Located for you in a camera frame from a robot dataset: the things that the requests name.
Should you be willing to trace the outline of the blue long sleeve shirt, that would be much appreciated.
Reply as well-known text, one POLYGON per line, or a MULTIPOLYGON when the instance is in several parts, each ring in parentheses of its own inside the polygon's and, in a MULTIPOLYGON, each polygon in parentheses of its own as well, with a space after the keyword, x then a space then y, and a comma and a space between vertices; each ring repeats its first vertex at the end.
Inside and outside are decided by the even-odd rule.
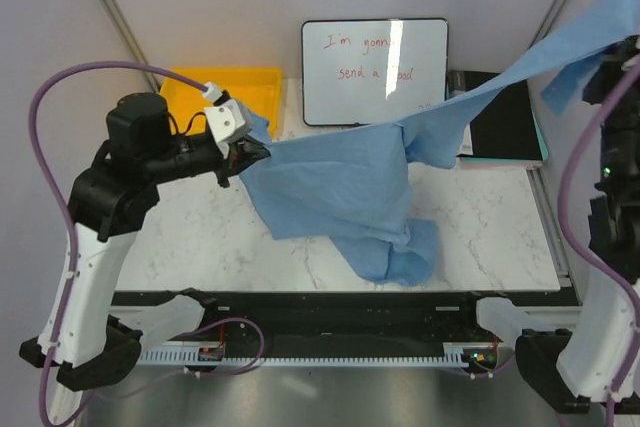
POLYGON ((269 145, 241 179, 277 240, 326 236, 355 274, 412 287, 433 274, 434 222, 410 216, 412 163, 449 169, 465 127, 505 88, 553 72, 546 97, 564 108, 601 53, 639 30, 639 0, 596 0, 501 74, 404 118, 269 145))

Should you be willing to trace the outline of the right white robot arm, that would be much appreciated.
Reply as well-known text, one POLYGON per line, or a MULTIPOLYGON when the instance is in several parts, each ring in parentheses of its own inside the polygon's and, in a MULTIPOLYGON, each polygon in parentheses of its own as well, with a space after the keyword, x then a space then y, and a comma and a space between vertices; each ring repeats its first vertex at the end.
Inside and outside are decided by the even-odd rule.
POLYGON ((486 297, 458 315, 458 328, 477 341, 490 332, 510 346, 524 381, 558 414, 605 408, 608 426, 639 412, 639 38, 607 47, 583 89, 599 109, 578 139, 562 175, 560 229, 592 270, 573 331, 555 329, 503 297, 486 297), (590 240, 571 231, 568 198, 577 164, 601 136, 599 174, 590 201, 590 240))

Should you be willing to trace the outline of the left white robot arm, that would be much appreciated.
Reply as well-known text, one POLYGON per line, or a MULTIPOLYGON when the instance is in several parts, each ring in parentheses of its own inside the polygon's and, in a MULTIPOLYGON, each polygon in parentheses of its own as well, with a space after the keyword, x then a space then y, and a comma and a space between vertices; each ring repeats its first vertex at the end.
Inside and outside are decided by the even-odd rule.
POLYGON ((68 228, 66 264, 42 333, 20 357, 45 379, 90 395, 121 382, 140 356, 175 338, 208 340, 219 329, 213 298, 187 288, 156 307, 114 316, 121 269, 159 202, 160 185, 213 173, 221 187, 268 150, 251 136, 250 110, 227 92, 207 98, 202 133, 173 132, 166 100, 155 93, 121 98, 107 114, 108 137, 62 204, 68 228))

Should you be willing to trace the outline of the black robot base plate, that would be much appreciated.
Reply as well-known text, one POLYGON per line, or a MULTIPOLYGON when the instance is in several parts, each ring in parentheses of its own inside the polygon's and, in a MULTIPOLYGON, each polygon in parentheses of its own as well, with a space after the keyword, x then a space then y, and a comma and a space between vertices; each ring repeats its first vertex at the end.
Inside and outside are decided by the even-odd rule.
POLYGON ((484 298, 508 300, 527 313, 562 325, 574 323, 580 304, 574 289, 554 292, 231 292, 206 291, 206 319, 238 316, 254 321, 273 342, 282 336, 372 334, 428 342, 489 341, 476 321, 484 298))

